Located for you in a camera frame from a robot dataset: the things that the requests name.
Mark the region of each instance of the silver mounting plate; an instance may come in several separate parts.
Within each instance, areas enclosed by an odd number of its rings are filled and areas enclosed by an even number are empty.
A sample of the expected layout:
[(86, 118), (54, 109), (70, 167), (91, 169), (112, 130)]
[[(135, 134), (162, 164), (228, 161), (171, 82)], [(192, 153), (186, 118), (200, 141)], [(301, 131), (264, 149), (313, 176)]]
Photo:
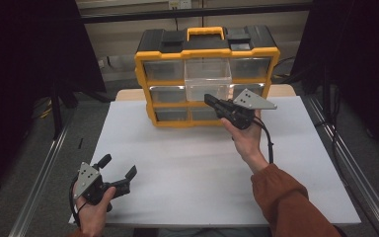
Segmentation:
[(101, 174), (98, 170), (94, 169), (94, 167), (88, 165), (87, 163), (82, 162), (73, 197), (75, 199), (80, 197), (100, 176)]
[(276, 104), (267, 101), (261, 96), (245, 89), (233, 100), (233, 104), (250, 110), (275, 110)]

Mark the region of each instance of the white tabletop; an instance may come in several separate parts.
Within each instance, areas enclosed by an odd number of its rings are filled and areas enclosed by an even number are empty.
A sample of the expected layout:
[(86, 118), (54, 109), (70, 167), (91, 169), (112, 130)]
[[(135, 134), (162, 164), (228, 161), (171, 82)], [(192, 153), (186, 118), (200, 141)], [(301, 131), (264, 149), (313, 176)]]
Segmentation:
[[(274, 143), (274, 163), (309, 191), (311, 202), (333, 224), (359, 217), (299, 97), (268, 98), (263, 111)], [(267, 225), (253, 194), (250, 169), (221, 127), (155, 127), (145, 101), (112, 102), (92, 164), (104, 155), (105, 182), (133, 166), (131, 193), (112, 200), (107, 224), (143, 227)], [(267, 157), (263, 132), (262, 151)]]

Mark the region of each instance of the power outlet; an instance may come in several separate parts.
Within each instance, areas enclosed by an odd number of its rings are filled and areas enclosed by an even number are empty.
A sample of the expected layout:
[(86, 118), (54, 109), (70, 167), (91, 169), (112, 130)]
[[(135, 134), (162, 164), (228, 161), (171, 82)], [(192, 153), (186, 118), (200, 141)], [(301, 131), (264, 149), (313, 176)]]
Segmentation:
[(178, 10), (180, 9), (180, 0), (169, 0), (169, 10)]
[(190, 0), (181, 0), (180, 9), (191, 9), (192, 5)]

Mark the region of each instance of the storage organizer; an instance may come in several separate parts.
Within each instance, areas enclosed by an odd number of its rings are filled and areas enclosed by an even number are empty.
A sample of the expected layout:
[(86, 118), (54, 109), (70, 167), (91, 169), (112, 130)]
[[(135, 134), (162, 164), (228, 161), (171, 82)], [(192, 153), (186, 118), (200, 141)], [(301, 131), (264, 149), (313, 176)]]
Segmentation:
[(279, 50), (266, 26), (148, 30), (135, 54), (136, 76), (155, 126), (219, 125), (204, 94), (266, 98)]

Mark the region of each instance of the yellow handle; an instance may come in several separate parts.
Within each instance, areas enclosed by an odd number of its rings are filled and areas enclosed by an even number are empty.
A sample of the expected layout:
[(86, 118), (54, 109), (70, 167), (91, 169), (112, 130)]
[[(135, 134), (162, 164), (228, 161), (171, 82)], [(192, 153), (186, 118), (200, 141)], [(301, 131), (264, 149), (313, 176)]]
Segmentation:
[(189, 28), (187, 30), (187, 41), (190, 41), (191, 35), (220, 35), (221, 39), (224, 40), (223, 28), (221, 27)]

